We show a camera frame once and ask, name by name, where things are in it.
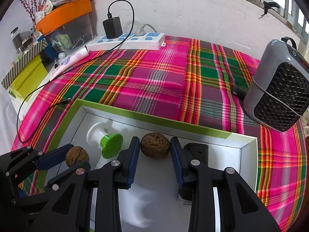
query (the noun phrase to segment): black mesh grille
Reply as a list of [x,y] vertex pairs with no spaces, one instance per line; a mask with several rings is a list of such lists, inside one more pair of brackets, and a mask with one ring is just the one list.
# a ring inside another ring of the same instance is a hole
[[[267,90],[295,112],[303,115],[309,106],[309,82],[289,63],[278,66]],[[265,124],[285,132],[299,117],[266,93],[254,108],[254,116]]]

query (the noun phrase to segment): orange lid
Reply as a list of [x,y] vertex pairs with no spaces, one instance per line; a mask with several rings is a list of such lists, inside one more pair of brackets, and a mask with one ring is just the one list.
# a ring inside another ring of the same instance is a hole
[[36,30],[46,36],[69,21],[91,11],[90,0],[76,0],[66,3],[42,18],[36,24]]

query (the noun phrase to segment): white power strip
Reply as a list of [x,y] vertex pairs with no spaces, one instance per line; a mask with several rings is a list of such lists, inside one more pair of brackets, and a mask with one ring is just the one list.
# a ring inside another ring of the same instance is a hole
[[[88,51],[110,50],[125,39],[128,33],[116,39],[107,39],[106,36],[97,36],[86,45]],[[126,41],[117,49],[120,50],[159,50],[166,45],[164,33],[145,33],[143,36],[135,36],[131,33]]]

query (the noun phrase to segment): gray space heater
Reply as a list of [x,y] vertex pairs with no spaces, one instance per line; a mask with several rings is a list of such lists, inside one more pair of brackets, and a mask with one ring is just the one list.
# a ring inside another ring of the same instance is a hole
[[244,97],[246,114],[266,127],[285,132],[308,107],[309,64],[292,38],[272,40]]

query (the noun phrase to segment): tablecloth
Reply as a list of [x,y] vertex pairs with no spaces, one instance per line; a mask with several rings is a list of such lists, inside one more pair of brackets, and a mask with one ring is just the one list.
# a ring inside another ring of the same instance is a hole
[[[91,52],[85,60],[102,53]],[[232,84],[248,88],[258,64],[257,59],[236,50],[172,36],[166,36],[166,47],[159,51],[115,50],[46,85],[25,116],[20,133],[25,140],[40,124],[28,144],[46,152],[72,102],[50,110],[41,121],[44,112],[61,99],[81,98],[257,137],[256,193],[286,231],[299,214],[304,194],[303,131],[300,122],[285,133],[259,125],[231,94]],[[16,138],[12,150],[20,147]],[[36,178],[37,172],[22,183],[26,194],[38,193]]]

